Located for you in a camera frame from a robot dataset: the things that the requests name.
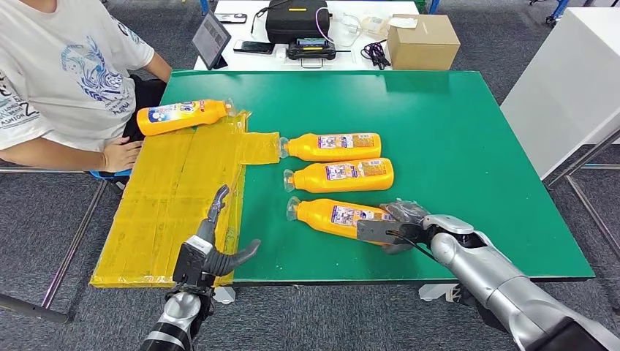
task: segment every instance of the gray carpet floor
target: gray carpet floor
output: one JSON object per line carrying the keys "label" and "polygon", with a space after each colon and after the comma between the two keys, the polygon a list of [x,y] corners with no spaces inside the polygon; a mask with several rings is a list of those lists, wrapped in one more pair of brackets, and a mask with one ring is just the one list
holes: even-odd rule
{"label": "gray carpet floor", "polygon": [[[550,31],[542,23],[556,3],[527,2],[442,0],[439,7],[461,40],[453,68],[481,71],[498,102]],[[108,8],[174,67],[193,66],[197,1],[109,0]],[[620,163],[620,148],[598,161]],[[582,170],[576,178],[618,235],[620,173]],[[96,187],[87,175],[0,175],[0,293],[41,301]],[[597,278],[541,287],[620,334],[620,263],[565,181],[551,196]],[[0,350],[139,347],[165,291],[88,286],[117,206],[118,197],[106,191],[53,302],[75,321],[56,325],[0,310]],[[516,350],[508,335],[485,326],[474,310],[425,303],[412,285],[242,287],[237,297],[216,307],[199,350]]]}

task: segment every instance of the white table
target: white table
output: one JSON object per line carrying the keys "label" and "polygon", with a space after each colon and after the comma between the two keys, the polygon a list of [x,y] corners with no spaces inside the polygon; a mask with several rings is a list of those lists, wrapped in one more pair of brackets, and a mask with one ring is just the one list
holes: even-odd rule
{"label": "white table", "polygon": [[538,176],[620,127],[620,8],[569,8],[502,103]]}
{"label": "white table", "polygon": [[[418,11],[413,1],[327,1],[330,12],[347,13],[354,15],[362,21],[369,15],[377,17],[389,17],[390,15],[411,14],[417,15]],[[223,69],[233,71],[282,71],[282,70],[300,70],[300,60],[290,60],[286,57],[286,47],[284,44],[277,44],[271,55],[260,55],[255,53],[235,53],[233,46],[237,40],[251,40],[255,42],[269,42],[267,32],[265,31],[265,19],[267,14],[256,19],[254,25],[254,34],[250,34],[252,27],[252,18],[260,9],[267,7],[269,1],[220,1],[217,4],[216,13],[245,13],[248,20],[245,24],[225,24],[226,30],[230,32],[232,39],[224,49],[222,57],[228,63],[228,67]],[[355,20],[345,19],[346,23],[354,23]],[[354,34],[350,34],[346,27],[335,20],[331,21],[330,37],[336,43],[349,44],[355,38]],[[373,67],[370,60],[363,58],[360,54],[362,48],[371,43],[377,42],[381,37],[372,37],[365,33],[357,39],[351,48],[336,46],[337,50],[351,50],[350,53],[337,53],[334,60],[303,60],[305,67],[334,70],[366,70],[377,69]],[[205,70],[206,66],[202,59],[198,58],[194,69]]]}

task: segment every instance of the silver robotic arm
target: silver robotic arm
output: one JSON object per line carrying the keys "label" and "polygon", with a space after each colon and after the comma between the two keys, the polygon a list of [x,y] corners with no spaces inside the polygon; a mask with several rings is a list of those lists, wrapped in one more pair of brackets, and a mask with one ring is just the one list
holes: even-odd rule
{"label": "silver robotic arm", "polygon": [[214,246],[217,218],[227,194],[228,186],[224,185],[216,193],[196,234],[181,244],[173,273],[176,284],[166,294],[164,312],[140,351],[192,351],[200,326],[213,314],[211,296],[215,278],[227,275],[256,254],[259,240],[253,240],[247,248],[232,255],[218,252]]}
{"label": "silver robotic arm", "polygon": [[532,283],[470,224],[428,215],[423,229],[434,232],[430,248],[437,262],[493,313],[520,350],[620,350],[620,339]]}
{"label": "silver robotic arm", "polygon": [[454,216],[428,214],[411,201],[383,208],[396,221],[358,221],[358,239],[385,242],[389,254],[415,247],[444,265],[464,293],[475,298],[483,319],[488,317],[485,322],[499,322],[520,350],[620,350],[620,339],[532,283],[470,224]]}

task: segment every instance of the green tabletop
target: green tabletop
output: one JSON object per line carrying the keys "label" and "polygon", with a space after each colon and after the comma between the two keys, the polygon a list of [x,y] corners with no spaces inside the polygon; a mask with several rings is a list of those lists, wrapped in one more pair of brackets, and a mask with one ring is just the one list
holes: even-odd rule
{"label": "green tabletop", "polygon": [[251,132],[377,132],[395,172],[392,188],[381,192],[286,193],[282,171],[309,162],[289,157],[248,166],[239,246],[253,238],[262,244],[235,271],[235,282],[454,279],[416,250],[388,256],[378,246],[288,222],[293,195],[363,205],[416,200],[482,230],[529,276],[593,276],[478,72],[186,71],[172,76],[162,103],[205,98],[232,98],[252,111]]}

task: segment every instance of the brown cardboard box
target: brown cardboard box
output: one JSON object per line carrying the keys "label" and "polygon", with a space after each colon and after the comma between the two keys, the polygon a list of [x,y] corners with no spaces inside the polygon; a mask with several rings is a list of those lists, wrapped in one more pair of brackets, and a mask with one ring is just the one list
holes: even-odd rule
{"label": "brown cardboard box", "polygon": [[446,15],[393,17],[417,18],[414,29],[390,27],[387,49],[394,69],[450,69],[461,43]]}

